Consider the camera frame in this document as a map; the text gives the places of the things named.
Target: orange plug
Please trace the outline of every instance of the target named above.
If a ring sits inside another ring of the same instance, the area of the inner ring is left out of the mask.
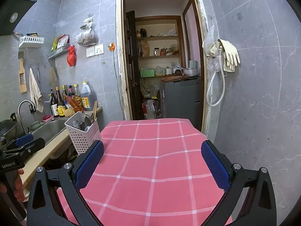
[[[108,48],[109,48],[110,51],[114,51],[115,50],[115,43],[114,42],[110,43]]]

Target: metal screw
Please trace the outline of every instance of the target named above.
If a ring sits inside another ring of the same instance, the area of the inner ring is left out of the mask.
[[[267,169],[266,169],[265,167],[262,167],[262,168],[261,168],[261,171],[262,171],[263,173],[267,173],[267,172],[268,172]]]
[[[37,172],[41,172],[41,171],[43,171],[43,167],[38,167]]]
[[[69,169],[70,167],[72,167],[72,164],[71,164],[71,163],[66,163],[66,164],[64,165],[64,168],[65,168],[65,169]]]
[[[238,164],[238,163],[235,163],[235,164],[233,165],[233,167],[234,167],[236,170],[241,169],[241,165]]]

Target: wooden door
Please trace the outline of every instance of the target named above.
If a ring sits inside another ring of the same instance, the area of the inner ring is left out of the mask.
[[[125,31],[125,52],[128,72],[128,88],[131,100],[131,111],[133,120],[143,120],[142,102],[143,97],[140,90],[140,72],[138,64],[135,11],[126,13]]]

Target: green box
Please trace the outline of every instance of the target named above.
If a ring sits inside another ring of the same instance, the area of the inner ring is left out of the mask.
[[[149,69],[149,70],[141,70],[140,71],[140,77],[152,77],[155,76],[155,70],[154,69]]]

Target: cooking pot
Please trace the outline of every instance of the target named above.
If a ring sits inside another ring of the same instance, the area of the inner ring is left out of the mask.
[[[4,136],[7,141],[11,141],[17,136],[17,121],[4,120],[0,122],[0,136]]]
[[[191,67],[191,68],[182,68],[181,66],[178,66],[176,65],[178,68],[182,69],[183,70],[183,73],[186,75],[186,76],[197,76],[199,74],[199,71],[198,71],[198,67]]]

